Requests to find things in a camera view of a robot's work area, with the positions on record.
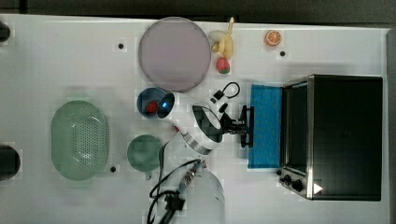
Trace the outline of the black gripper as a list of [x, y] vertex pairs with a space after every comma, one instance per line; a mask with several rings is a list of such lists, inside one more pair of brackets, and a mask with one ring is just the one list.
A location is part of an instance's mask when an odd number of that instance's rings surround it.
[[239, 119], [231, 119], [225, 112], [228, 107], [223, 104], [219, 112], [221, 113], [220, 125], [225, 133], [229, 134], [247, 134], [248, 133], [248, 108], [244, 105]]

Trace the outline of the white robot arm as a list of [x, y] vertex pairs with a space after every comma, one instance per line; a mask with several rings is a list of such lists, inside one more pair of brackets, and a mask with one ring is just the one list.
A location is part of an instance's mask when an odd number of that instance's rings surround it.
[[201, 102], [180, 92], [168, 92], [156, 117], [177, 128], [159, 152], [158, 183], [149, 193], [148, 224], [225, 224], [225, 196], [219, 179], [205, 161], [238, 134], [242, 147], [253, 146], [254, 109], [243, 106], [238, 119], [225, 109], [229, 97], [216, 94]]

